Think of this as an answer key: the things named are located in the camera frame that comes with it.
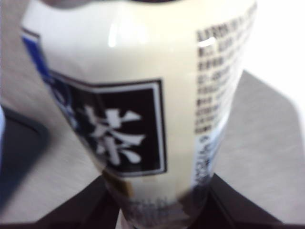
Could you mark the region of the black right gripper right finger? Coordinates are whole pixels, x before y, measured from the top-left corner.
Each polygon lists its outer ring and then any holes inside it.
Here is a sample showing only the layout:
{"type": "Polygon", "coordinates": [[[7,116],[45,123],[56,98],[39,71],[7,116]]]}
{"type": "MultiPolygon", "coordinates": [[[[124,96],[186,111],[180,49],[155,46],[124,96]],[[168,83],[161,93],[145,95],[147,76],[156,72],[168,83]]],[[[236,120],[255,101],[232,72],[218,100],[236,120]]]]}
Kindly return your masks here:
{"type": "Polygon", "coordinates": [[[217,174],[210,183],[206,205],[192,229],[303,229],[304,224],[284,223],[245,196],[217,174]]]}

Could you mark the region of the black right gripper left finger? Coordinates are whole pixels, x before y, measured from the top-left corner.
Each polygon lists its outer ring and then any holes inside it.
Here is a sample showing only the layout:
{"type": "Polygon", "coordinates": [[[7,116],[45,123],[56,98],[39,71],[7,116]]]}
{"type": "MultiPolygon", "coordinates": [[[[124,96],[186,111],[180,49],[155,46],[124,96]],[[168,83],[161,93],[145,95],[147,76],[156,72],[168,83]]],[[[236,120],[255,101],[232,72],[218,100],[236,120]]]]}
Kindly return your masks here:
{"type": "Polygon", "coordinates": [[[119,207],[101,176],[34,222],[1,224],[2,229],[114,229],[119,207]]]}

